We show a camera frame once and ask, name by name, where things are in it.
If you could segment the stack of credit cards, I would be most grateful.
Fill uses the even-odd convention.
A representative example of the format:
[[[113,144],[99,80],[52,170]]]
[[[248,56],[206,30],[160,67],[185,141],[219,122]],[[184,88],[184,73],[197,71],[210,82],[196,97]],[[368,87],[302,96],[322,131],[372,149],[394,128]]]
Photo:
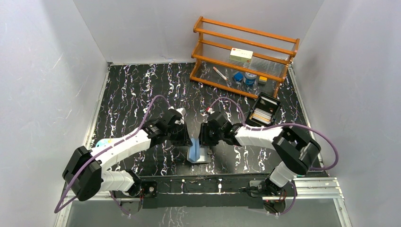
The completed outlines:
[[[249,119],[258,124],[269,126],[275,121],[278,109],[279,101],[274,98],[260,96],[252,108]]]

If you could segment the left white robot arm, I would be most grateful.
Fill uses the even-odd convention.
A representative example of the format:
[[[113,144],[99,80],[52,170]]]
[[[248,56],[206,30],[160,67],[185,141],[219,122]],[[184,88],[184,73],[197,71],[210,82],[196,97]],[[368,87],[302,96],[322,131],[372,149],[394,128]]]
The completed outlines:
[[[98,192],[121,191],[130,197],[154,196],[149,187],[155,182],[140,179],[132,170],[111,171],[118,162],[165,141],[174,146],[192,145],[184,115],[184,108],[170,108],[161,118],[153,119],[111,143],[87,149],[77,148],[62,177],[70,185],[79,201],[86,201]]]

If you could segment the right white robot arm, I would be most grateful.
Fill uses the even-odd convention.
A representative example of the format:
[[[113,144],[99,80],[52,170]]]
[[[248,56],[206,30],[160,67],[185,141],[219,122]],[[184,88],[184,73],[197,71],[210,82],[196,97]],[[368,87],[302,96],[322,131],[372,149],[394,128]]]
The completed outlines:
[[[257,146],[273,149],[281,162],[266,179],[267,192],[280,195],[285,185],[298,175],[305,175],[317,159],[321,146],[305,131],[304,125],[285,123],[268,127],[232,124],[223,114],[214,112],[201,124],[200,146],[211,147],[220,141],[232,146]]]

